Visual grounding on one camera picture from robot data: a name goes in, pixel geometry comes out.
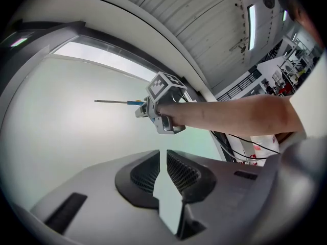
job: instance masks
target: ceiling light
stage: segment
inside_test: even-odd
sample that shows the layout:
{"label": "ceiling light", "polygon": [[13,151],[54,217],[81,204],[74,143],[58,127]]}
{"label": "ceiling light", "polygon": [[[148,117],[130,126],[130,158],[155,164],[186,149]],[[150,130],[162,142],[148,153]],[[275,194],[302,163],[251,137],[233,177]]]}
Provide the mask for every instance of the ceiling light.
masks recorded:
{"label": "ceiling light", "polygon": [[283,13],[283,21],[286,20],[286,16],[287,16],[287,11],[284,11],[284,13]]}
{"label": "ceiling light", "polygon": [[19,44],[21,44],[22,42],[24,42],[25,40],[27,40],[27,38],[21,38],[19,40],[17,40],[16,42],[14,42],[11,47],[17,46]]}
{"label": "ceiling light", "polygon": [[254,5],[248,6],[247,12],[249,15],[249,30],[250,30],[249,50],[252,50],[254,48],[254,42],[255,42],[255,7],[254,7]]}

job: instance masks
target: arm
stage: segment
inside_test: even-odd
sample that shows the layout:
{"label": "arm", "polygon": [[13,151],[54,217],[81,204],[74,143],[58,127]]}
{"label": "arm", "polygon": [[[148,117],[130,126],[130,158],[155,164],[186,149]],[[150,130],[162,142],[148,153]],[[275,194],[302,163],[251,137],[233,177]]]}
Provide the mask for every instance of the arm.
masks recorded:
{"label": "arm", "polygon": [[186,125],[240,136],[303,130],[289,97],[254,95],[229,102],[176,103],[159,106],[174,125]]}

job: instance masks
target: ceiling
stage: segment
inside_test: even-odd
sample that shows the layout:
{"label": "ceiling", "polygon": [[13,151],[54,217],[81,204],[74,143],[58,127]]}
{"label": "ceiling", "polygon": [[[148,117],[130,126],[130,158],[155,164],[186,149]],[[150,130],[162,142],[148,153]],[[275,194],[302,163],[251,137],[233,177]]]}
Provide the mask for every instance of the ceiling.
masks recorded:
{"label": "ceiling", "polygon": [[[278,1],[274,9],[262,0],[129,0],[164,24],[194,58],[214,94],[263,58],[293,26]],[[256,8],[256,41],[247,44],[246,8]]]}

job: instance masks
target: blue handle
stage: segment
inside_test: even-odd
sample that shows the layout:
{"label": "blue handle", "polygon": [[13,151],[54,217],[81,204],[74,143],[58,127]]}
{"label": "blue handle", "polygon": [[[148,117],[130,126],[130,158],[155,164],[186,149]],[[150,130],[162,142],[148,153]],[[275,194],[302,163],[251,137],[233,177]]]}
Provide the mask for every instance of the blue handle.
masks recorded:
{"label": "blue handle", "polygon": [[128,105],[142,105],[144,102],[127,101]]}

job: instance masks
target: mesh grille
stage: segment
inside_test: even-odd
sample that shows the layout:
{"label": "mesh grille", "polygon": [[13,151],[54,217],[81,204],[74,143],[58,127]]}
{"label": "mesh grille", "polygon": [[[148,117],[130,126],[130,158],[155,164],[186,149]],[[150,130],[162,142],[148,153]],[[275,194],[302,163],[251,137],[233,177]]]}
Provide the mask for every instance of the mesh grille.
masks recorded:
{"label": "mesh grille", "polygon": [[192,186],[200,177],[197,170],[179,161],[171,154],[167,155],[167,171],[179,192]]}
{"label": "mesh grille", "polygon": [[154,183],[160,172],[159,166],[158,162],[153,169],[135,168],[131,172],[131,181],[141,190],[153,194]]}

